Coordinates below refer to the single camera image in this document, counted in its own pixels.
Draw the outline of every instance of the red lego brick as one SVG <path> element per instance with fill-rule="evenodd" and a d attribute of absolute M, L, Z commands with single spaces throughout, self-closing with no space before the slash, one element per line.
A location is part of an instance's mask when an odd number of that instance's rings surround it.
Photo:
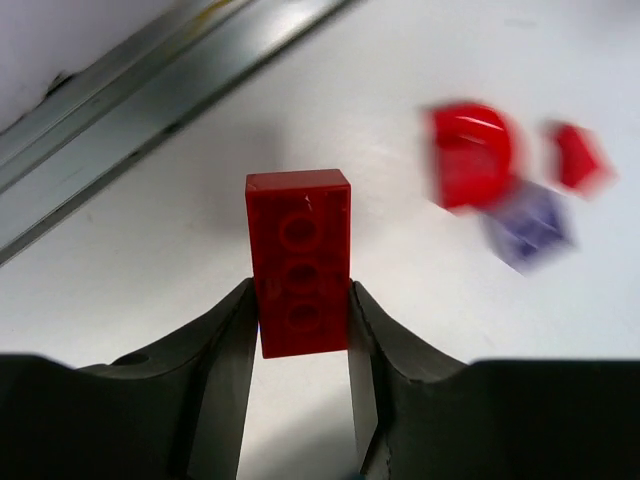
<path fill-rule="evenodd" d="M 486 208 L 510 191 L 514 128 L 498 111 L 457 103 L 427 113 L 435 130 L 435 174 L 439 203 L 452 210 Z"/>
<path fill-rule="evenodd" d="M 583 195 L 589 195 L 613 177 L 604 155 L 589 131 L 558 124 L 552 133 L 560 156 L 555 180 Z"/>
<path fill-rule="evenodd" d="M 264 358 L 347 348 L 351 185 L 340 170 L 247 176 Z"/>

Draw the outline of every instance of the purple lego brick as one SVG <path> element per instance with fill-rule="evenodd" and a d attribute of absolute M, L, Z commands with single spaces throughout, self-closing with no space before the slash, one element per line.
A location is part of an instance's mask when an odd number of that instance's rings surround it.
<path fill-rule="evenodd" d="M 516 270 L 571 244 L 558 195 L 535 183 L 522 182 L 484 212 L 484 222 L 497 255 Z"/>

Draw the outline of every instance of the blurry red brick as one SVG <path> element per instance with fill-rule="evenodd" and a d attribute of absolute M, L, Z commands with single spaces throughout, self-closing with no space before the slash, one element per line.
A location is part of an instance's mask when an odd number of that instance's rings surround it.
<path fill-rule="evenodd" d="M 555 180 L 583 195 L 592 194 L 613 174 L 592 134 L 570 124 L 558 124 L 552 139 L 558 147 Z"/>

